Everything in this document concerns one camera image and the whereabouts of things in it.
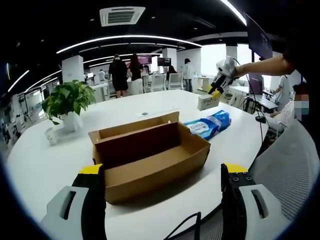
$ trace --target black cable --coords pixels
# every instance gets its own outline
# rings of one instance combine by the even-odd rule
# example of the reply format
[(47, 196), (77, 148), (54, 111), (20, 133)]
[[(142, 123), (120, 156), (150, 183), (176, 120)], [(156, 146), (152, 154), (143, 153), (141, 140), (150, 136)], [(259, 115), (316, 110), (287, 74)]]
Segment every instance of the black cable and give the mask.
[(188, 216), (185, 220), (183, 220), (164, 240), (168, 240), (172, 234), (175, 233), (186, 221), (189, 219), (196, 217), (195, 220), (195, 230), (194, 230), (194, 240), (200, 240), (200, 223), (201, 223), (201, 212), (197, 212)]
[[(235, 61), (241, 66), (241, 64), (238, 62), (237, 59), (233, 58), (233, 60), (235, 60)], [(255, 91), (253, 91), (253, 88), (252, 88), (251, 83), (250, 83), (250, 81), (249, 81), (248, 75), (246, 74), (245, 76), (246, 76), (246, 79), (248, 80), (248, 83), (249, 83), (250, 88), (252, 89), (254, 102), (256, 103), (256, 102), (257, 102), (257, 99), (256, 99)], [(262, 123), (261, 123), (261, 121), (260, 121), (260, 131), (261, 131), (261, 145), (262, 145), (262, 144), (264, 143), (264, 135), (263, 135), (263, 133), (262, 133)]]

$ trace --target ceiling air conditioner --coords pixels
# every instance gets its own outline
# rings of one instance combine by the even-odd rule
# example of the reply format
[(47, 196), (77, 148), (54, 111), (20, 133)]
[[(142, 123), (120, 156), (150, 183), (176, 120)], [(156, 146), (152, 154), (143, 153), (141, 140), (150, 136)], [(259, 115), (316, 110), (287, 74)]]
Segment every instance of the ceiling air conditioner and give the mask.
[(122, 6), (100, 9), (101, 26), (136, 24), (145, 9), (143, 6)]

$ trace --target green leaves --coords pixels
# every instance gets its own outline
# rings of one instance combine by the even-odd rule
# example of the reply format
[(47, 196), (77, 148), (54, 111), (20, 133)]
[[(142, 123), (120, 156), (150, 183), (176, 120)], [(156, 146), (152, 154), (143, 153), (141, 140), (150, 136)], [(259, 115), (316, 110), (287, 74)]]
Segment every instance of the green leaves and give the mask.
[(42, 109), (54, 125), (59, 123), (53, 117), (75, 112), (80, 115), (81, 108), (87, 110), (88, 105), (95, 103), (94, 90), (86, 82), (73, 80), (56, 86), (50, 96), (42, 102)]

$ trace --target ceiling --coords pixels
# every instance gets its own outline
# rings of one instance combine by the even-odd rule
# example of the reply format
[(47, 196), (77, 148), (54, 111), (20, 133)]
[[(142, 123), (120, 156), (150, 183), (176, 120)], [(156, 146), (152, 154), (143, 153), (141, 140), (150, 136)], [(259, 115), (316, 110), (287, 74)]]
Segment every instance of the ceiling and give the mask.
[[(241, 13), (248, 13), (267, 33), (284, 38), (290, 34), (292, 11), (289, 0), (229, 2)], [(10, 64), (11, 80), (4, 81), (1, 95), (25, 71), (30, 70), (14, 86), (10, 95), (20, 93), (60, 70), (61, 61), (73, 55), (81, 55), (84, 61), (88, 61), (114, 54), (151, 53), (160, 49), (162, 44), (174, 45), (177, 49), (197, 48), (172, 40), (120, 38), (84, 44), (56, 54), (65, 47), (87, 40), (117, 35), (153, 35), (189, 40), (211, 34), (246, 31), (246, 27), (220, 0), (185, 0), (183, 4), (181, 0), (90, 0), (83, 4), (78, 0), (31, 0), (19, 3), (8, 1), (7, 4), (0, 16), (3, 18), (1, 23), (4, 23), (2, 33), (6, 33), (0, 45), (0, 62)], [(100, 9), (124, 6), (146, 9), (135, 25), (101, 27)], [(247, 41), (246, 37), (226, 37), (199, 41), (199, 44), (221, 43), (220, 39), (231, 44)], [(279, 51), (283, 46), (277, 41), (273, 45)]]

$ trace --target wet wipes package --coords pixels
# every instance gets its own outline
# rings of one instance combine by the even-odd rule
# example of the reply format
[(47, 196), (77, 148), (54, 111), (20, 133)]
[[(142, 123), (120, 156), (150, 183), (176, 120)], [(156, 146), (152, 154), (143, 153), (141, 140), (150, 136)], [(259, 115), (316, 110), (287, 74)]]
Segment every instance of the wet wipes package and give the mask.
[(216, 132), (225, 130), (231, 124), (231, 118), (226, 111), (218, 111), (213, 115), (185, 123), (192, 134), (198, 134), (205, 140), (211, 139)]

